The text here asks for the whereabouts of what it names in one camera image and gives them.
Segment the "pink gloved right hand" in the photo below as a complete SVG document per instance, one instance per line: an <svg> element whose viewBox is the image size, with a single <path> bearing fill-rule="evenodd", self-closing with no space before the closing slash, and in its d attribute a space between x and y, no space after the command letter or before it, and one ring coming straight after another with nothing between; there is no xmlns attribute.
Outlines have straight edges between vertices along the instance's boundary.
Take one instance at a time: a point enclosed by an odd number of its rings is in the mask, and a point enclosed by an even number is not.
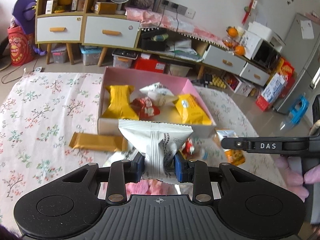
<svg viewBox="0 0 320 240"><path fill-rule="evenodd" d="M312 168L302 176L291 170L286 157L277 158L275 163L279 169L284 170L288 190L296 194L302 201L305 201L309 196L309 191L303 186L303 184L313 185L315 183L319 183L319 165Z"/></svg>

